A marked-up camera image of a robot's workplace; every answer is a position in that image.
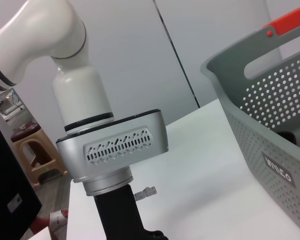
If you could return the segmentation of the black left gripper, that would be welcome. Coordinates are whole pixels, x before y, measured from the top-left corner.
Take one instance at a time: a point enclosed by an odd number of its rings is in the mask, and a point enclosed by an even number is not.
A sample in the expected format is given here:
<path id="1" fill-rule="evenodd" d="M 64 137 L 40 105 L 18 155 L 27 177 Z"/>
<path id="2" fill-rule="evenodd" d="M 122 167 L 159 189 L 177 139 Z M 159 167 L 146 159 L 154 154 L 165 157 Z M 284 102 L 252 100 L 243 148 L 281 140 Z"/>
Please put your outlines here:
<path id="1" fill-rule="evenodd" d="M 107 240 L 166 240 L 159 230 L 149 231 L 143 222 L 129 184 L 97 195 L 94 201 Z"/>

